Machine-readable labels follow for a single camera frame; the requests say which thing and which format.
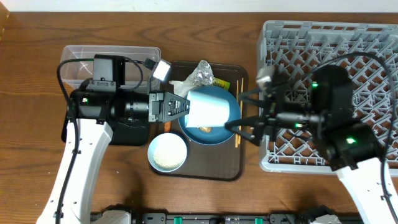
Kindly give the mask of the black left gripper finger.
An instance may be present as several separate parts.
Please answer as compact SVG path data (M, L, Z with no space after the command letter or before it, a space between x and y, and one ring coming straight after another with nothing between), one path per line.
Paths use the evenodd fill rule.
M169 122L175 119L179 119L182 116L189 114L189 108L187 106L180 106L177 108L172 108L168 106L165 110L164 121Z
M188 108L190 101L170 92L164 92L164 106L166 108Z

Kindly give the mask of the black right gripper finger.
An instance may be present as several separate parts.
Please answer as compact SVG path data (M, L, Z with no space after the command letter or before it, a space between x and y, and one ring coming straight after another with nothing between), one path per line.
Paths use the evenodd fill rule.
M263 100L256 100L254 98L251 98L252 95L258 94L258 93L262 93L261 89L257 88L254 90L249 90L249 91L245 91L240 93L239 99L243 102L243 103L247 103L250 105L254 105L257 106L259 108L263 108L264 107L264 101Z
M225 129L241 136L255 146L260 146L264 135L264 118L250 116L229 121L224 124Z

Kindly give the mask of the white napkin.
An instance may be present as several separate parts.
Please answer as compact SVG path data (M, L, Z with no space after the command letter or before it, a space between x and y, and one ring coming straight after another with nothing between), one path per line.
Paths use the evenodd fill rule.
M189 91L200 87L200 84L192 77L187 77L184 81L172 80L169 84L174 86L174 94L185 98Z

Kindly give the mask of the orange carrot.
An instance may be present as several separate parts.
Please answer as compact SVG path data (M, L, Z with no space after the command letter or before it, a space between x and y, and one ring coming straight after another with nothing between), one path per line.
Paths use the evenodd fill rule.
M170 132L170 130L171 130L171 125L172 125L172 122L171 122L171 121L169 121L169 122L167 122L167 123L164 124L164 132L165 132L165 133L169 133L169 132Z

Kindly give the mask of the light blue cup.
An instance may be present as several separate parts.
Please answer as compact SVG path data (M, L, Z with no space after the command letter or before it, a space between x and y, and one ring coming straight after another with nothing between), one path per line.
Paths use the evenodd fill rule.
M227 100L198 91L190 91L187 100L190 106L189 114L184 118L186 128L221 127L229 120Z

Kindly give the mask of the yellow green snack wrapper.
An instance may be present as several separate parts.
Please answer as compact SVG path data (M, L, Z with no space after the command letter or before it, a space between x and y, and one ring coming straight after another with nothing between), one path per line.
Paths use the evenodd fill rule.
M220 88L228 91L231 84L230 84L230 82L224 81L222 79L214 78L212 85L220 87Z

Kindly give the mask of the aluminium foil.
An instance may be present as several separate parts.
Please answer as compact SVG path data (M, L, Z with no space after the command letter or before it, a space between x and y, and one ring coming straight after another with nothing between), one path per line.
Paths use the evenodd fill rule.
M206 60L201 60L193 73L193 83L196 85L212 85L214 74L211 65Z

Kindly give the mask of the light blue rice bowl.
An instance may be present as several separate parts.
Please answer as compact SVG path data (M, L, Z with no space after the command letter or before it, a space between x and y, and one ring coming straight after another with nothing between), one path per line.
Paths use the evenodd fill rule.
M165 173L179 169L185 162L187 154L187 145L179 135L163 133L149 144L147 158L152 168Z

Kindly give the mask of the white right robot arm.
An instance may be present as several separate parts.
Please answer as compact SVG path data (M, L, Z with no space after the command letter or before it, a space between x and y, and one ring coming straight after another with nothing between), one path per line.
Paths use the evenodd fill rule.
M308 131L322 156L351 195L364 223L397 223L397 192L381 145L371 127L353 117L353 85L348 72L325 65L313 74L310 102L285 101L287 78L275 66L261 68L256 77L263 100L242 101L262 109L259 116L227 122L225 128L260 146L275 141L281 129Z

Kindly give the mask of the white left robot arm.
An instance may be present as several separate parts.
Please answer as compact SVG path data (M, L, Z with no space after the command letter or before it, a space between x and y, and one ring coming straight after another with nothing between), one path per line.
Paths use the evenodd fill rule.
M141 146L152 123L167 123L189 113L190 102L167 91L124 90L126 64L150 70L164 81L171 64L163 59L133 60L119 55L91 58L93 76L67 93L65 150L49 200L38 223L90 223L91 201L104 153L110 144Z

